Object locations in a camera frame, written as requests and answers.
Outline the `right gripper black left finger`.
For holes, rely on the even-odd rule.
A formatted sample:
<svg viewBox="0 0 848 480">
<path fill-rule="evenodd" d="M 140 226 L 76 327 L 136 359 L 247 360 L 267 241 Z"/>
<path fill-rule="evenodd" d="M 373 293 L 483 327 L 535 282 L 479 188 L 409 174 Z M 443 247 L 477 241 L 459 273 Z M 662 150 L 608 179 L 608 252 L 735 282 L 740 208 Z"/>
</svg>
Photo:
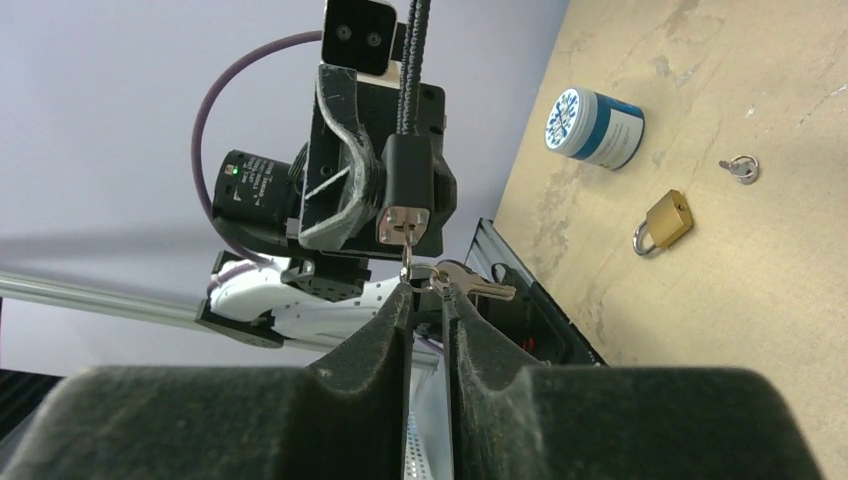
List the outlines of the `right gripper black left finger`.
<svg viewBox="0 0 848 480">
<path fill-rule="evenodd" d="M 61 381 L 6 479 L 400 479 L 413 293 L 295 367 L 97 367 Z"/>
</svg>

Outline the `black cable padlock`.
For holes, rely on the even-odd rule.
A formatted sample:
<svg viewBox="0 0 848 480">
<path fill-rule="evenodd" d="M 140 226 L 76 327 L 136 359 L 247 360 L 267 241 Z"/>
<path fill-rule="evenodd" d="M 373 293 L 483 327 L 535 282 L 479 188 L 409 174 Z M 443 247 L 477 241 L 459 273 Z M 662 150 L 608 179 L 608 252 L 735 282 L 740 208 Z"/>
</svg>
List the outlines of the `black cable padlock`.
<svg viewBox="0 0 848 480">
<path fill-rule="evenodd" d="M 418 129 L 430 11 L 429 1 L 410 4 L 402 52 L 396 132 L 389 136 L 383 151 L 386 182 L 377 239 L 384 245 L 416 244 L 427 229 L 434 204 L 432 147 Z"/>
</svg>

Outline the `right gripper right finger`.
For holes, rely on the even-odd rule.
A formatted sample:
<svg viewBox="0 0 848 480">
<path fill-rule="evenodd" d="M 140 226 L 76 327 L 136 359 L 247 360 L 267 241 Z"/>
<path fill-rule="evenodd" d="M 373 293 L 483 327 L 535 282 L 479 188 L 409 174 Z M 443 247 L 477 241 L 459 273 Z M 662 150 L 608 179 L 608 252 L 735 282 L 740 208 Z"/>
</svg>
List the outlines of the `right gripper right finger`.
<svg viewBox="0 0 848 480">
<path fill-rule="evenodd" d="M 443 297 L 457 479 L 818 479 L 783 397 L 738 368 L 551 366 Z"/>
</svg>

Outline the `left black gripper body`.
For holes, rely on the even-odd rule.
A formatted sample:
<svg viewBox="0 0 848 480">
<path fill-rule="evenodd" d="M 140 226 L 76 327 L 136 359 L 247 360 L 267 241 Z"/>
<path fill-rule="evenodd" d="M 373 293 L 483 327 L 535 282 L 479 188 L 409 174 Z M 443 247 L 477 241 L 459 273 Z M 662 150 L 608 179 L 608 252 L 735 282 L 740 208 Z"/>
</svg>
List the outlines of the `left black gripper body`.
<svg viewBox="0 0 848 480">
<path fill-rule="evenodd" d="M 386 182 L 383 151 L 396 132 L 398 95 L 398 89 L 358 80 L 351 69 L 319 66 L 301 200 L 301 246 L 345 256 L 400 257 L 402 245 L 377 239 Z M 445 104 L 441 87 L 421 85 L 418 129 L 432 147 L 434 204 L 413 252 L 430 258 L 444 252 L 442 230 L 458 200 L 457 181 L 443 155 Z"/>
</svg>

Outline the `small padlock key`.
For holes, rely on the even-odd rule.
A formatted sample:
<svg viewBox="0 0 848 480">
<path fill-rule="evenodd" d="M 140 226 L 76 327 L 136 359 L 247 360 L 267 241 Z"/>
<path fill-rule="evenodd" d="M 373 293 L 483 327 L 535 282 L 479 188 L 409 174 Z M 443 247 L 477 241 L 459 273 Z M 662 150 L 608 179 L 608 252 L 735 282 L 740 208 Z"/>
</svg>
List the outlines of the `small padlock key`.
<svg viewBox="0 0 848 480">
<path fill-rule="evenodd" d="M 400 269 L 400 280 L 402 282 L 408 283 L 413 271 L 416 268 L 423 268 L 429 271 L 426 285 L 422 287 L 423 291 L 445 293 L 453 285 L 463 294 L 469 296 L 482 296 L 503 301 L 509 301 L 515 297 L 517 292 L 515 287 L 486 280 L 470 267 L 452 260 L 443 260 L 435 265 L 414 264 L 412 261 L 414 239 L 412 226 L 404 224 L 400 231 L 403 239 Z"/>
</svg>

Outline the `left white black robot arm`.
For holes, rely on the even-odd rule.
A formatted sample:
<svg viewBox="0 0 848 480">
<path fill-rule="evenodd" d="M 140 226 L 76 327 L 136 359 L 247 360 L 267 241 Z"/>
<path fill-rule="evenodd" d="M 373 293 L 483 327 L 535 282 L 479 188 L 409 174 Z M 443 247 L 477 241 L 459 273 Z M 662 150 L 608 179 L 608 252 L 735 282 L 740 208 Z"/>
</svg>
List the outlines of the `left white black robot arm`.
<svg viewBox="0 0 848 480">
<path fill-rule="evenodd" d="M 443 155 L 445 93 L 421 87 L 411 134 L 396 130 L 398 97 L 323 65 L 293 162 L 243 150 L 224 157 L 208 210 L 239 251 L 220 255 L 201 324 L 278 348 L 297 336 L 281 311 L 299 295 L 351 304 L 372 291 L 370 261 L 442 255 L 457 207 Z"/>
</svg>

